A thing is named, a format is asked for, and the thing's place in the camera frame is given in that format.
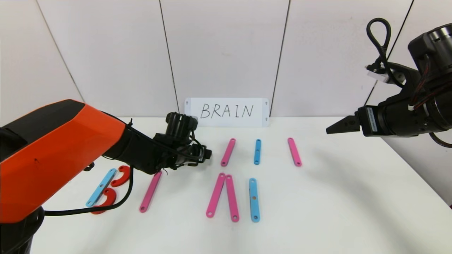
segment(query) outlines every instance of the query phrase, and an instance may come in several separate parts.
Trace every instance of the white table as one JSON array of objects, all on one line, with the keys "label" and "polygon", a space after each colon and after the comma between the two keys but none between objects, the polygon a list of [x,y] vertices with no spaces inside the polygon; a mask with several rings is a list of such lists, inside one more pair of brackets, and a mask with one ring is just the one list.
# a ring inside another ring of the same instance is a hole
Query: white table
[{"label": "white table", "polygon": [[[382,139],[359,132],[326,135],[325,128],[339,119],[272,118],[268,128],[199,128],[196,138],[213,150],[212,159],[169,170],[146,213],[138,208],[152,176],[137,170],[121,207],[100,215],[46,217],[32,254],[451,253],[452,210]],[[151,137],[166,129],[163,118],[135,118],[133,126]],[[223,168],[220,160],[232,137],[237,143]],[[288,137],[298,146],[300,168]],[[260,165],[253,164],[257,138]],[[106,172],[122,165],[103,158],[95,163],[43,207],[85,207]],[[215,217],[205,215],[220,172],[233,176],[237,223],[230,219],[225,187]],[[259,223],[250,219],[251,177],[258,181]],[[116,188],[118,200],[126,189],[127,184]]]}]

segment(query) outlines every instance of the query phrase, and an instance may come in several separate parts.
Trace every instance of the sign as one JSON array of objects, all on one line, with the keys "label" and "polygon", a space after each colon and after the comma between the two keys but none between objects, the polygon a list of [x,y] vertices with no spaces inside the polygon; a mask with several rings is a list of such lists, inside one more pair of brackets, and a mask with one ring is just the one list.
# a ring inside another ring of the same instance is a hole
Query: sign
[{"label": "sign", "polygon": [[270,103],[264,98],[187,98],[185,114],[200,127],[268,127]]}]

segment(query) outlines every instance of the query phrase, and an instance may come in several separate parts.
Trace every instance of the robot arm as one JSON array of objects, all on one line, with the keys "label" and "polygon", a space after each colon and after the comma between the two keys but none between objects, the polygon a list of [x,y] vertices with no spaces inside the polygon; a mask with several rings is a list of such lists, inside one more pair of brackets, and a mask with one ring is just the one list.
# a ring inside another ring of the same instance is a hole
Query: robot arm
[{"label": "robot arm", "polygon": [[452,127],[452,24],[443,25],[421,34],[408,44],[408,50],[418,70],[387,62],[387,43],[380,46],[370,32],[374,22],[390,26],[384,19],[374,19],[367,26],[367,34],[380,56],[367,69],[374,77],[402,87],[399,94],[389,97],[377,106],[358,108],[326,129],[326,133],[358,132],[364,136],[410,137],[430,133],[435,142],[452,147],[439,140],[434,132]]},{"label": "robot arm", "polygon": [[[166,122],[166,133],[157,133],[152,139],[134,129],[132,122],[126,124],[84,103],[64,100],[0,128],[2,253],[10,253],[24,239],[28,244],[11,253],[27,253],[34,234],[31,231],[42,222],[41,205],[78,173],[90,170],[101,155],[147,174],[196,166],[210,158],[212,151],[194,137],[195,118],[169,113]],[[128,197],[132,182],[133,172],[125,198],[111,207],[46,211],[45,215],[113,209]]]}]

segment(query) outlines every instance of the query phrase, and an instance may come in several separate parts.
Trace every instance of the red hook piece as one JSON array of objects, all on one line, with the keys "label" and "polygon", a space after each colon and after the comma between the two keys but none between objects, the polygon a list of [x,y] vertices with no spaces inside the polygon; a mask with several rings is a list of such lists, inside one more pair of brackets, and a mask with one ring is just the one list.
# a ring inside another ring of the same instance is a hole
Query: red hook piece
[{"label": "red hook piece", "polygon": [[[116,192],[112,188],[105,188],[105,190],[102,192],[105,196],[107,196],[107,200],[102,205],[94,206],[94,207],[105,207],[105,206],[111,206],[116,201]],[[91,212],[92,214],[101,214],[105,212],[103,211],[97,211],[97,212]]]},{"label": "red hook piece", "polygon": [[121,185],[125,184],[125,182],[127,182],[129,180],[130,168],[128,166],[120,166],[118,170],[120,172],[122,172],[122,177],[120,179],[113,180],[111,182],[112,187],[121,186]]}]

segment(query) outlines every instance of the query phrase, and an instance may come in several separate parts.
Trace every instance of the blue bar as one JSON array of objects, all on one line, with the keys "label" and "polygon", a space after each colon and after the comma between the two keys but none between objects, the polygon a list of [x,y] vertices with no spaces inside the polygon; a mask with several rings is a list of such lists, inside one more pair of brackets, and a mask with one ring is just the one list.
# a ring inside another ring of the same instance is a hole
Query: blue bar
[{"label": "blue bar", "polygon": [[256,149],[254,150],[254,164],[260,164],[260,139],[256,139]]},{"label": "blue bar", "polygon": [[105,175],[104,179],[100,184],[97,186],[96,190],[94,191],[93,195],[88,199],[86,202],[87,207],[92,207],[96,204],[96,202],[99,200],[100,195],[102,195],[102,192],[105,190],[105,188],[108,187],[111,180],[113,179],[114,175],[116,174],[117,169],[110,169],[108,173]]},{"label": "blue bar", "polygon": [[251,220],[253,222],[260,221],[259,213],[259,199],[257,196],[257,180],[250,178],[250,208],[251,208]]}]

